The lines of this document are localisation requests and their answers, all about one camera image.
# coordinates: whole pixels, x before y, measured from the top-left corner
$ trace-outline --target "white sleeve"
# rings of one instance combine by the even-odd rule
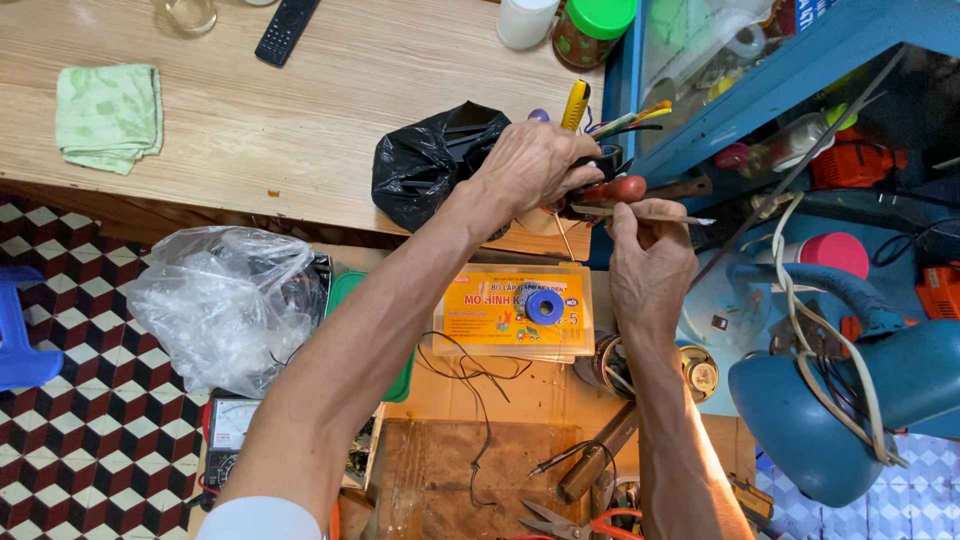
[[[321,540],[320,526],[302,506],[277,497],[243,497],[206,516],[196,540]]]

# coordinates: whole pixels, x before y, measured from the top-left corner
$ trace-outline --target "orange-handled scissors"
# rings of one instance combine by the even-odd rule
[[[547,520],[546,522],[542,522],[520,518],[519,521],[523,525],[542,530],[557,538],[563,538],[564,540],[589,540],[591,532],[599,532],[601,534],[607,534],[616,540],[643,540],[643,537],[638,534],[633,534],[628,530],[617,528],[607,523],[607,520],[612,516],[629,515],[637,516],[638,518],[643,517],[643,514],[639,510],[632,508],[611,508],[600,514],[600,516],[590,520],[585,526],[577,527],[576,524],[564,516],[548,510],[539,504],[529,501],[520,502]],[[533,538],[533,536],[518,536],[516,538]]]

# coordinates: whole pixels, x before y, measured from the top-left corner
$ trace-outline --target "yellow utility knife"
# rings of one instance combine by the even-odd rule
[[[566,100],[566,109],[564,118],[560,122],[560,127],[571,132],[577,131],[580,127],[580,120],[587,111],[587,102],[590,101],[590,85],[587,82],[577,79],[570,90],[570,97]]]

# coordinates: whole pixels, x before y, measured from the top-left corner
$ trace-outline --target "green cloth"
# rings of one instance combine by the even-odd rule
[[[160,74],[144,63],[68,67],[57,80],[57,146],[67,161],[127,174],[163,145]]]

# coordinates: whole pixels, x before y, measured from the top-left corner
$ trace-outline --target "remote control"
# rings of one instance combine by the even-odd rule
[[[274,19],[253,51],[261,60],[283,67],[320,0],[281,0]]]

